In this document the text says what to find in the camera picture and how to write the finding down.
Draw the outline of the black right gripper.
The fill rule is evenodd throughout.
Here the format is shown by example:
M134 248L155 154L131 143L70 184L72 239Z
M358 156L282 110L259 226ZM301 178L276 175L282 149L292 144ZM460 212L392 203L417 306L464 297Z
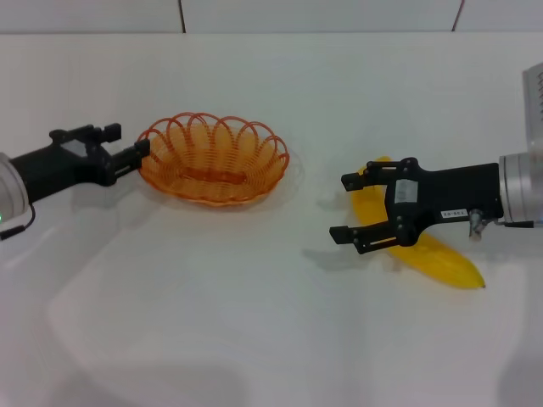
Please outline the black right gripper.
M369 226L334 226L330 236L338 245L352 244L358 254L394 246L410 247L430 226L503 216L499 165L479 164L449 170L424 170L414 158L368 161L361 172L344 174L346 191L387 186L387 221Z

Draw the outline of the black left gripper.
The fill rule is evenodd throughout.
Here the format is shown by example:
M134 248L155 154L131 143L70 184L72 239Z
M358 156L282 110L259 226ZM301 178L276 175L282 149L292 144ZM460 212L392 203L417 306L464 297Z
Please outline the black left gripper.
M126 175L142 166L150 154L150 141L140 140L111 156L102 144L121 139L121 125L104 128L85 125L54 130L45 148L10 160L20 175L31 204L82 183L102 187L115 184L115 175Z

